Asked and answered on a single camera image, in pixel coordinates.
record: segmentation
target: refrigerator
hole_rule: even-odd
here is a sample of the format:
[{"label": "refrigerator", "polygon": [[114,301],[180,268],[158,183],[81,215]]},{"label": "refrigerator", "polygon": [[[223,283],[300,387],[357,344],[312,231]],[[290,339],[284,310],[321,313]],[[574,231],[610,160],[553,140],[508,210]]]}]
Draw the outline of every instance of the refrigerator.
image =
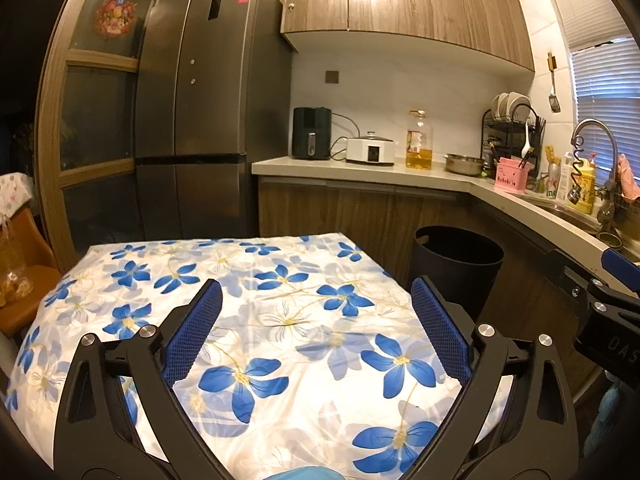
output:
[{"label": "refrigerator", "polygon": [[258,235],[251,164],[287,155],[292,49],[279,0],[159,0],[135,111],[146,240]]}]

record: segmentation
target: window blinds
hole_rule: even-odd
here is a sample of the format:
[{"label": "window blinds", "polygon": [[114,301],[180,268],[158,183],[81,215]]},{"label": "window blinds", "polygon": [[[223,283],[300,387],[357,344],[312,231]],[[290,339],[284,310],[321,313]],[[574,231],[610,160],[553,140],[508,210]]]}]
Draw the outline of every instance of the window blinds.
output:
[{"label": "window blinds", "polygon": [[[578,119],[597,118],[612,131],[640,176],[640,50],[633,38],[588,48],[572,55]],[[611,168],[609,138],[599,128],[582,131],[584,154],[595,152],[596,164]],[[598,172],[598,181],[607,173]]]},{"label": "window blinds", "polygon": [[[578,120],[604,122],[635,176],[640,176],[640,50],[611,0],[556,0],[572,53]],[[609,138],[599,128],[582,131],[584,153],[611,168]],[[608,171],[597,173],[602,184]]]},{"label": "window blinds", "polygon": [[569,51],[631,36],[611,0],[556,0]]}]

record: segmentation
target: trash can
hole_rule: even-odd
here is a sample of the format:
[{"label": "trash can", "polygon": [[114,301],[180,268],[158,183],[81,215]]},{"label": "trash can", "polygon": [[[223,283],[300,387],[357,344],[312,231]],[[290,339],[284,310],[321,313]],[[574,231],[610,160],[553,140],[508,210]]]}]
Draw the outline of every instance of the trash can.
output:
[{"label": "trash can", "polygon": [[445,300],[461,305],[477,321],[503,258],[500,245],[473,231],[421,227],[415,232],[408,290],[415,278],[426,274]]}]

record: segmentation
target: electrical outlet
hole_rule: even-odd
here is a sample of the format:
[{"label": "electrical outlet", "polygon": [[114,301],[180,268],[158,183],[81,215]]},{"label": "electrical outlet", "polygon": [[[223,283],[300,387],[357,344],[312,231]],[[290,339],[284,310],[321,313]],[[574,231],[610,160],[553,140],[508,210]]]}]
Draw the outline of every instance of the electrical outlet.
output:
[{"label": "electrical outlet", "polygon": [[340,82],[340,72],[337,70],[327,70],[324,73],[324,82],[337,85]]}]

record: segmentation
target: white countertop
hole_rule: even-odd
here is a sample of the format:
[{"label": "white countertop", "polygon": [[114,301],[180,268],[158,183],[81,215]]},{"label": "white countertop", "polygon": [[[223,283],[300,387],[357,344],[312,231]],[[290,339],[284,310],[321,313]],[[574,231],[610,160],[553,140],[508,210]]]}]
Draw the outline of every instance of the white countertop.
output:
[{"label": "white countertop", "polygon": [[600,258],[608,247],[581,229],[553,216],[517,196],[494,189],[494,181],[456,175],[434,163],[429,171],[412,170],[402,162],[391,167],[350,164],[335,160],[297,160],[288,156],[254,162],[252,173],[263,176],[345,180],[441,189],[470,193],[526,225],[569,256],[580,262],[595,276],[621,292],[629,293],[622,283],[602,269]]}]

